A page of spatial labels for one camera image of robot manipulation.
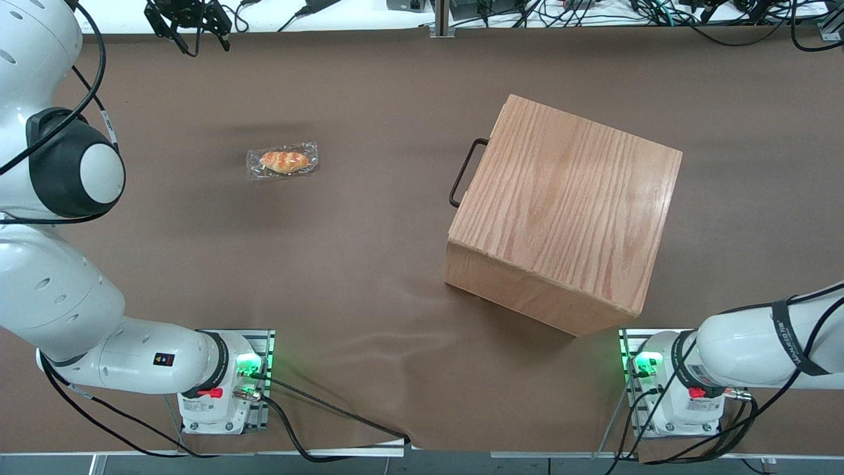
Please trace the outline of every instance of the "green led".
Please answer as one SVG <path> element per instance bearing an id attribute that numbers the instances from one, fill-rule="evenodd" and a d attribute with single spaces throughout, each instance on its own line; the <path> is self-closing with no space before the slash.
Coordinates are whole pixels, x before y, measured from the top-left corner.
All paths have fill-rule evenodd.
<path id="1" fill-rule="evenodd" d="M 249 376 L 261 370 L 261 357 L 255 353 L 238 355 L 235 360 L 235 367 L 238 374 Z"/>
<path id="2" fill-rule="evenodd" d="M 657 352 L 641 352 L 636 355 L 636 367 L 648 374 L 657 372 L 655 366 L 663 363 L 663 355 Z"/>

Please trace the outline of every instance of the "bread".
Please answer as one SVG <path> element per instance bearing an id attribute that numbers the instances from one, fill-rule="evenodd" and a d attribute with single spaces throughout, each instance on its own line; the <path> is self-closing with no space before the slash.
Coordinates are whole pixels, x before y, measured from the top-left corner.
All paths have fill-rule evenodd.
<path id="1" fill-rule="evenodd" d="M 267 152 L 261 156 L 261 165 L 276 173 L 293 173 L 310 164 L 299 152 Z"/>

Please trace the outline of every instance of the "brown tabletop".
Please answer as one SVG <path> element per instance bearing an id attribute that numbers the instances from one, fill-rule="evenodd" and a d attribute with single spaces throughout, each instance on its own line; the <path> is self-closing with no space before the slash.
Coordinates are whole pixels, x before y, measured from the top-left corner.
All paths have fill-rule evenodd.
<path id="1" fill-rule="evenodd" d="M 442 450 L 596 450 L 623 385 L 616 330 L 575 339 L 443 283 L 448 190 L 511 93 L 684 152 L 631 326 L 696 326 L 841 278 L 840 51 L 802 53 L 785 34 L 725 48 L 686 29 L 460 36 L 233 35 L 231 52 L 206 38 L 196 59 L 167 41 L 111 39 L 100 97 L 126 193 L 66 236 L 123 291 L 129 316 L 273 328 L 277 375 Z M 93 77 L 93 46 L 79 64 Z M 83 93 L 69 80 L 57 102 Z M 313 176 L 246 180 L 246 150 L 306 140 L 322 154 Z M 32 347 L 0 337 L 0 451 L 126 449 L 52 392 Z M 95 392 L 173 430 L 161 396 Z M 309 448 L 390 439 L 277 397 Z M 842 403 L 795 390 L 738 450 L 844 455 L 830 410 Z M 146 448 L 172 448 L 84 406 Z M 190 444 L 290 448 L 275 417 L 262 434 Z"/>

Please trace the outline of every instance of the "red button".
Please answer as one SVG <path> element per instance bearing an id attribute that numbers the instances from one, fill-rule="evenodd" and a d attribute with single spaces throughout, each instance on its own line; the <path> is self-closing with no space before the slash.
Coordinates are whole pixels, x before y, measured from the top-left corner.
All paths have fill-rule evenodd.
<path id="1" fill-rule="evenodd" d="M 689 388 L 689 397 L 692 399 L 700 399 L 706 396 L 706 391 L 703 388 Z"/>
<path id="2" fill-rule="evenodd" d="M 206 394 L 211 396 L 212 399 L 219 399 L 223 397 L 223 388 L 213 388 L 210 390 L 198 390 L 197 394 L 200 396 L 205 396 Z"/>

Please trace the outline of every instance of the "plastic wrap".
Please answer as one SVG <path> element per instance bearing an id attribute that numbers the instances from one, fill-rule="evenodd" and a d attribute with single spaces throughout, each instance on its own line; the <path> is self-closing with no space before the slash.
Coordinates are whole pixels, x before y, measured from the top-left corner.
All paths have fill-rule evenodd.
<path id="1" fill-rule="evenodd" d="M 319 169 L 319 149 L 313 142 L 249 150 L 246 169 L 250 181 L 286 180 L 310 175 Z"/>

